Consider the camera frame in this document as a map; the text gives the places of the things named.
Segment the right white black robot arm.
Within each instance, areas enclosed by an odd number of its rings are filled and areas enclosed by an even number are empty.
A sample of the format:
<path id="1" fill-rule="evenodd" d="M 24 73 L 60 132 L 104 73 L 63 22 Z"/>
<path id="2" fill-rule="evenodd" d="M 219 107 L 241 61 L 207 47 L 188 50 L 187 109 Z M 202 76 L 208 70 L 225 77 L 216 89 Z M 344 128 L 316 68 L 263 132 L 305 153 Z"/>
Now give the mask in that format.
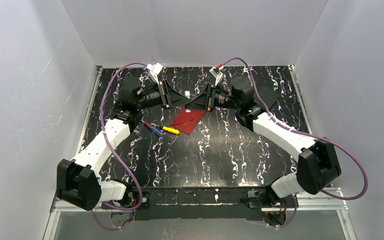
<path id="1" fill-rule="evenodd" d="M 315 195 L 338 178 L 341 167 L 333 144 L 293 133 L 289 126 L 272 120 L 255 99 L 255 89 L 244 77 L 231 82 L 231 91 L 207 84 L 205 91 L 186 104 L 186 109 L 211 112 L 214 108 L 235 110 L 237 121 L 285 150 L 297 162 L 295 172 L 281 176 L 265 187 L 265 199 L 279 200 L 307 192 Z"/>

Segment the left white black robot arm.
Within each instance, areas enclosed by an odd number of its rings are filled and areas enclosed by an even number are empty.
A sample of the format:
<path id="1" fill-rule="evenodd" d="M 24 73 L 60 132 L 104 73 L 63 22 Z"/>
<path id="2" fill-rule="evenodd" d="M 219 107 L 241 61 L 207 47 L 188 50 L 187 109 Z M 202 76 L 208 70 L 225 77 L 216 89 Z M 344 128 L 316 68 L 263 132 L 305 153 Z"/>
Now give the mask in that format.
<path id="1" fill-rule="evenodd" d="M 71 160 L 62 159 L 57 165 L 57 198 L 86 211 L 101 202 L 122 200 L 126 184 L 120 180 L 98 179 L 104 163 L 135 130 L 142 120 L 142 110 L 158 105 L 170 109 L 190 101 L 165 80 L 145 88 L 138 77 L 126 78 L 119 87 L 117 101 L 104 130 Z"/>

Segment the red envelope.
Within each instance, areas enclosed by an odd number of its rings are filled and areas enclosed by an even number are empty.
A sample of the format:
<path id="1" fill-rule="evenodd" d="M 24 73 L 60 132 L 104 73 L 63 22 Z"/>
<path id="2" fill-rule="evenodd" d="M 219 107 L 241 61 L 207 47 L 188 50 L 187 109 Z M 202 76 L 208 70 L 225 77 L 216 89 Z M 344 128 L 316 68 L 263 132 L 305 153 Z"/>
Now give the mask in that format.
<path id="1" fill-rule="evenodd" d="M 185 107 L 183 107 L 170 125 L 179 131 L 190 135 L 198 122 L 201 120 L 204 113 L 204 111 L 195 109 L 188 111 Z"/>

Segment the black flat plate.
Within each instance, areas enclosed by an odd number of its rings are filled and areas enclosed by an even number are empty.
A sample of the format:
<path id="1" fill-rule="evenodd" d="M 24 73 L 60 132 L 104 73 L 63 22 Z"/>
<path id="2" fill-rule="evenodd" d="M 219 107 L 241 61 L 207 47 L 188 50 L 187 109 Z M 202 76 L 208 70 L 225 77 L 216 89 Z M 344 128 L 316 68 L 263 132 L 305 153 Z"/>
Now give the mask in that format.
<path id="1" fill-rule="evenodd" d="M 257 90 L 259 96 L 269 109 L 277 102 L 278 98 L 280 97 L 280 94 L 276 93 L 273 89 L 265 86 L 260 86 L 257 88 Z"/>

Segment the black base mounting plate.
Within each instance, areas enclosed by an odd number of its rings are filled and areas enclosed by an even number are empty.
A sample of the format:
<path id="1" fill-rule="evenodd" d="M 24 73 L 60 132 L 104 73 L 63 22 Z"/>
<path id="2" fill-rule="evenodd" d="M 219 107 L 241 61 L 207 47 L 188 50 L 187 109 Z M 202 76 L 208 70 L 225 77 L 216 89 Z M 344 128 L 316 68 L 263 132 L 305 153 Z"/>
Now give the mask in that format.
<path id="1" fill-rule="evenodd" d="M 157 219 L 246 219 L 283 224 L 297 204 L 293 196 L 275 197 L 264 187 L 129 187 L 117 208 L 135 210 L 137 221 Z"/>

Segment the yellow handled screwdriver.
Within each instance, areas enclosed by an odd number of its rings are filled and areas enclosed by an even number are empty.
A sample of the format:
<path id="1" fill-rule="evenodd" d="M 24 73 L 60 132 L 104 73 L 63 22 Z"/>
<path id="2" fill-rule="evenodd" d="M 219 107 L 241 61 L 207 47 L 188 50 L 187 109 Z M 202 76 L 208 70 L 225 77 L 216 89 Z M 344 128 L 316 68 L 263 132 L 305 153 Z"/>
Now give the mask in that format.
<path id="1" fill-rule="evenodd" d="M 156 127 L 159 130 L 168 132 L 170 134 L 174 134 L 174 135 L 179 135 L 180 134 L 180 131 L 178 129 L 175 129 L 175 128 L 172 128 L 172 127 L 161 126 L 161 125 L 157 125 L 157 124 L 154 124 L 154 123 L 152 123 L 151 125 Z"/>

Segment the aluminium frame rail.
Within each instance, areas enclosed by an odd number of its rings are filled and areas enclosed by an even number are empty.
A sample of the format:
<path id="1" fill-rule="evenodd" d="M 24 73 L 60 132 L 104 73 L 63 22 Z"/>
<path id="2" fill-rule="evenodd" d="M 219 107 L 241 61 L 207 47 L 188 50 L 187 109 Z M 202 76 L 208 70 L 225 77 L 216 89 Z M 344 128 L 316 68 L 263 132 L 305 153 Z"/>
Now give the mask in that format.
<path id="1" fill-rule="evenodd" d="M 56 200 L 44 232 L 45 240 L 354 240 L 356 235 L 343 200 L 325 194 L 297 197 L 298 209 L 287 210 L 292 222 L 279 229 L 259 220 L 244 218 L 177 218 L 170 208 L 164 219 L 127 220 L 120 211 L 98 208 L 96 219 L 84 211 Z"/>

